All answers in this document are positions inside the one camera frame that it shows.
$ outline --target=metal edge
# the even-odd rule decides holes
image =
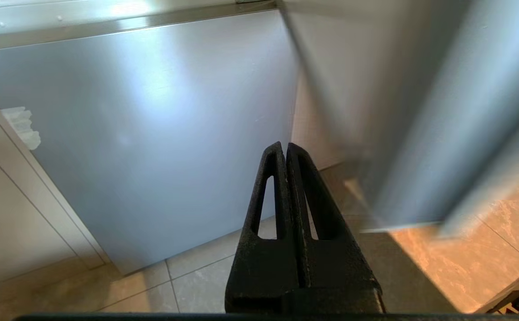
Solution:
[[[114,21],[95,22],[53,29],[24,31],[21,33],[1,34],[0,49],[35,45],[38,43],[64,41],[94,37],[97,35],[120,33],[144,28],[182,24],[225,16],[237,16],[254,12],[264,12],[277,8],[275,0],[251,2],[247,4],[220,4],[202,8],[191,8],[178,12],[167,12],[153,16],[140,16]]]

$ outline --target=stainless steel door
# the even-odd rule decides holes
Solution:
[[[0,109],[123,273],[241,228],[296,82],[277,11],[0,49]]]

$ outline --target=black metal clamp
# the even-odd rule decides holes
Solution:
[[[268,178],[274,177],[275,240],[258,236]],[[309,214],[318,239],[313,239]],[[229,313],[384,313],[380,285],[309,154],[280,142],[259,165],[226,286]]]

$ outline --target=white tape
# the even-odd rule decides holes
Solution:
[[[40,133],[32,130],[32,121],[29,120],[32,116],[31,111],[26,110],[25,107],[6,108],[0,111],[29,150],[35,150],[41,144]]]

